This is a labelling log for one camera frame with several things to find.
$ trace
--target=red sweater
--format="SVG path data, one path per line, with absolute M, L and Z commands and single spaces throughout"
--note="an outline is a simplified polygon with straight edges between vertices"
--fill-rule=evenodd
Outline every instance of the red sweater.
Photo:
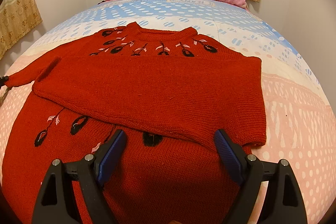
M 120 224 L 220 223 L 238 186 L 213 134 L 224 128 L 247 152 L 265 144 L 260 75 L 260 59 L 191 27 L 161 31 L 133 22 L 61 45 L 6 82 L 35 81 L 6 147 L 4 195 L 30 223 L 51 161 L 79 160 L 121 128 L 127 146 L 104 190 Z

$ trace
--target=black clamp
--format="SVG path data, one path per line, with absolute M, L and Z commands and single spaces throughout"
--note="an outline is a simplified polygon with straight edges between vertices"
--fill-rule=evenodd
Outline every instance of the black clamp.
M 5 82 L 9 79 L 8 76 L 0 77 L 0 87 L 5 85 Z
M 246 155 L 223 129 L 215 132 L 214 142 L 226 170 L 238 185 L 239 193 L 222 224 L 247 224 L 263 181 L 268 181 L 258 224 L 307 224 L 299 185 L 289 162 L 259 160 Z M 95 155 L 80 161 L 62 163 L 56 159 L 44 177 L 36 199 L 32 224 L 81 224 L 71 181 L 79 181 L 93 224 L 118 224 L 102 187 L 109 180 L 126 146 L 126 134 L 117 130 Z
M 230 177 L 240 185 L 222 224 L 248 223 L 263 181 L 268 188 L 257 224 L 307 224 L 301 191 L 287 160 L 273 163 L 246 155 L 223 129 L 215 132 L 214 142 Z
M 79 181 L 89 215 L 94 224 L 118 224 L 102 188 L 109 180 L 126 146 L 126 134 L 117 130 L 94 155 L 80 161 L 50 165 L 36 199 L 32 224 L 81 224 L 72 181 Z

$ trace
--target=bedsheet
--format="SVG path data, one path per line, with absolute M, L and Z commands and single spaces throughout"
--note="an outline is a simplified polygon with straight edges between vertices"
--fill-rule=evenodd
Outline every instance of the bedsheet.
M 270 25 L 242 8 L 212 0 L 104 2 L 47 32 L 15 61 L 7 75 L 60 44 L 133 21 L 144 28 L 162 30 L 191 26 L 245 56 L 262 59 L 267 143 L 254 148 L 253 153 L 261 160 L 289 160 L 302 192 L 308 223 L 318 223 L 336 196 L 335 115 L 320 83 L 295 48 Z M 0 165 L 12 125 L 31 86 L 10 90 L 0 108 Z M 249 224 L 258 220 L 266 189 L 264 182 Z

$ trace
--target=ribbed collar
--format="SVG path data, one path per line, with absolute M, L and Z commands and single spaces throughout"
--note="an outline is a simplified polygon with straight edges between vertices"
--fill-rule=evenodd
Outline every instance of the ribbed collar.
M 186 37 L 192 37 L 197 35 L 197 31 L 189 27 L 182 31 L 164 31 L 155 29 L 145 29 L 140 27 L 136 22 L 129 23 L 126 29 L 130 34 L 143 41 L 175 41 Z

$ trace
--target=knit fabric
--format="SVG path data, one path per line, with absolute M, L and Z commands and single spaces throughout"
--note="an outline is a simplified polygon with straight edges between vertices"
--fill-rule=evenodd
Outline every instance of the knit fabric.
M 53 159 L 94 153 L 118 128 L 128 140 L 105 198 L 120 224 L 221 223 L 238 192 L 216 152 L 224 128 L 247 153 L 266 141 L 261 60 L 193 28 L 133 22 L 61 45 L 9 77 L 35 81 L 14 122 L 3 193 L 30 223 Z M 91 223 L 73 183 L 83 223 Z

